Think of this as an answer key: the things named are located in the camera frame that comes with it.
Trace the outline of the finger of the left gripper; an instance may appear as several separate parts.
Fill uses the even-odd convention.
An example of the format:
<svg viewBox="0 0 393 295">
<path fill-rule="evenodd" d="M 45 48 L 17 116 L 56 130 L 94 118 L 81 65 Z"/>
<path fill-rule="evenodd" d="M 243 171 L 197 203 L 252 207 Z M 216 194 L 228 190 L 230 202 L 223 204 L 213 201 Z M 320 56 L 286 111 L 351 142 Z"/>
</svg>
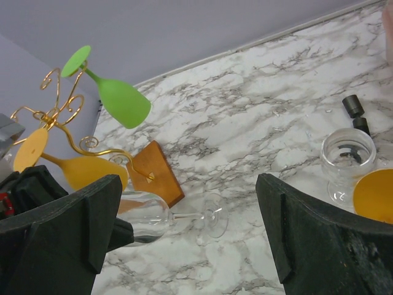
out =
<svg viewBox="0 0 393 295">
<path fill-rule="evenodd" d="M 113 251 L 132 243 L 134 243 L 134 232 L 132 225 L 127 221 L 116 218 L 107 250 Z"/>
</svg>

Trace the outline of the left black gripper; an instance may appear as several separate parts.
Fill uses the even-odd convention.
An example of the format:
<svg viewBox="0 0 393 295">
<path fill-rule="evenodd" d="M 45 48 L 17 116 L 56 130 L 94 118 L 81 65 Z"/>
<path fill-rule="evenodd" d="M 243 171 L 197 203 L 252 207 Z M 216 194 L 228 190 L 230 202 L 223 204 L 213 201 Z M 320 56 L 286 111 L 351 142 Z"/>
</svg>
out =
<svg viewBox="0 0 393 295">
<path fill-rule="evenodd" d="M 68 192 L 44 165 L 13 172 L 1 182 L 1 219 L 32 210 L 67 196 Z"/>
</svg>

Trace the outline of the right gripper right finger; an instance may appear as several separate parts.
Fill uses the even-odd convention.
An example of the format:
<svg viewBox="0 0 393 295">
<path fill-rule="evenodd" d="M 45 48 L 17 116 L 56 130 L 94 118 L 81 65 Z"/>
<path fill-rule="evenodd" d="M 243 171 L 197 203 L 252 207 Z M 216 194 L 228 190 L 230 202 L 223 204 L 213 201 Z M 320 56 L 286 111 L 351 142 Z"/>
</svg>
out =
<svg viewBox="0 0 393 295">
<path fill-rule="evenodd" d="M 286 294 L 392 294 L 392 225 L 262 173 L 255 185 Z"/>
</svg>

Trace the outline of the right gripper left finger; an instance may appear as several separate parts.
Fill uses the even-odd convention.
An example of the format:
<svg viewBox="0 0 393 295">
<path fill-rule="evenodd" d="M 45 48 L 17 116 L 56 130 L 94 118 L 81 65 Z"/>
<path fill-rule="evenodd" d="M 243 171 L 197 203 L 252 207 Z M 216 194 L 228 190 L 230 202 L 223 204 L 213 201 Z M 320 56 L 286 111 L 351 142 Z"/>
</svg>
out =
<svg viewBox="0 0 393 295">
<path fill-rule="evenodd" d="M 1 294 L 90 294 L 106 253 L 123 245 L 120 178 L 1 221 Z"/>
</svg>

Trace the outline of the clear wine glass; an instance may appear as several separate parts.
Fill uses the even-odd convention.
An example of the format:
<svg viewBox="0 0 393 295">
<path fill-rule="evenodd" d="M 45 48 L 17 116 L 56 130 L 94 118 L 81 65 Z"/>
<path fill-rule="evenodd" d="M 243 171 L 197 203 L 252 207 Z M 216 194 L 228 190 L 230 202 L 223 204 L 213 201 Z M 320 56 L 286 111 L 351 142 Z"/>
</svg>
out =
<svg viewBox="0 0 393 295">
<path fill-rule="evenodd" d="M 218 194 L 204 196 L 203 209 L 196 213 L 175 213 L 158 195 L 151 192 L 126 191 L 120 199 L 117 217 L 131 224 L 134 240 L 126 247 L 156 242 L 178 221 L 198 221 L 212 238 L 223 236 L 228 226 L 228 210 Z"/>
</svg>

